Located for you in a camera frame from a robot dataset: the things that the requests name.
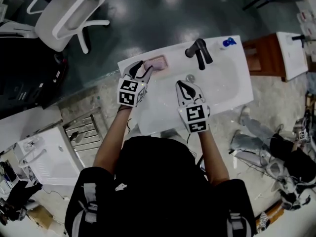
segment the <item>white sink basin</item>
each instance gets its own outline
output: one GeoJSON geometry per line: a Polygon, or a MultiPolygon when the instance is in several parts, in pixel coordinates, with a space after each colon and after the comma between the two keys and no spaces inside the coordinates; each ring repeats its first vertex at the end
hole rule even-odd
{"type": "Polygon", "coordinates": [[[148,94],[132,112],[132,118],[137,120],[142,134],[149,135],[171,128],[185,128],[177,112],[175,84],[178,80],[185,80],[187,75],[195,77],[194,83],[202,89],[211,114],[253,100],[250,75],[239,36],[233,36],[237,45],[230,46],[227,50],[214,47],[216,43],[227,38],[205,39],[214,61],[205,64],[203,71],[198,68],[198,60],[195,56],[188,58],[184,53],[194,41],[157,49],[118,63],[122,73],[129,64],[138,60],[148,60],[160,55],[164,55],[167,59],[168,69],[152,75],[148,94]]]}

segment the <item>black faucet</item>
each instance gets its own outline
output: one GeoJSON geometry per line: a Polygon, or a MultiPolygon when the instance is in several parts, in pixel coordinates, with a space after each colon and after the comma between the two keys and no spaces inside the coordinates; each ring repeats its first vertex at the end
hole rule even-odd
{"type": "Polygon", "coordinates": [[[187,57],[192,58],[195,54],[197,55],[198,68],[200,70],[205,69],[204,61],[201,55],[204,55],[205,62],[210,64],[213,62],[212,57],[209,55],[209,52],[206,47],[206,43],[203,39],[197,39],[192,46],[186,49],[185,54],[187,57]]]}

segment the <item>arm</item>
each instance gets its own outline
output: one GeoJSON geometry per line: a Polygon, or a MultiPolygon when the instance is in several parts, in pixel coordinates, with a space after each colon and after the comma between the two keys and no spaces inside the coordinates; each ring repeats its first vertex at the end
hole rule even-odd
{"type": "Polygon", "coordinates": [[[124,133],[132,108],[121,106],[107,135],[105,136],[93,163],[114,175],[114,169],[122,148],[124,133]]]}
{"type": "Polygon", "coordinates": [[[210,130],[198,133],[201,141],[206,175],[209,182],[216,186],[229,180],[228,170],[218,151],[210,130]]]}

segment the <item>white chair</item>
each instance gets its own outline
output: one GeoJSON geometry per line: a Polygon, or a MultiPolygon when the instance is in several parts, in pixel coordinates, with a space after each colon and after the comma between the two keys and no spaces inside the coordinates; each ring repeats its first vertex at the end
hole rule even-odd
{"type": "Polygon", "coordinates": [[[33,0],[27,8],[28,14],[41,13],[35,32],[50,48],[57,52],[64,50],[73,35],[78,39],[84,53],[88,53],[82,30],[93,25],[109,25],[109,20],[87,19],[104,0],[52,0],[44,10],[31,11],[38,0],[33,0]]]}

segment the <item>dark floor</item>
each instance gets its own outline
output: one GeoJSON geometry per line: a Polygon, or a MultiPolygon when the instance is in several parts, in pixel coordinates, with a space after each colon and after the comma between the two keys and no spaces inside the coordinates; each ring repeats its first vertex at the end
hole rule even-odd
{"type": "MultiPolygon", "coordinates": [[[[117,62],[157,48],[197,38],[240,35],[245,41],[276,31],[301,32],[294,3],[270,3],[242,11],[250,1],[105,0],[94,18],[109,19],[111,26],[88,28],[89,54],[82,53],[77,37],[71,39],[65,49],[69,72],[56,100],[92,86],[117,70],[117,62]]],[[[21,18],[36,23],[33,15],[21,18]]]]}

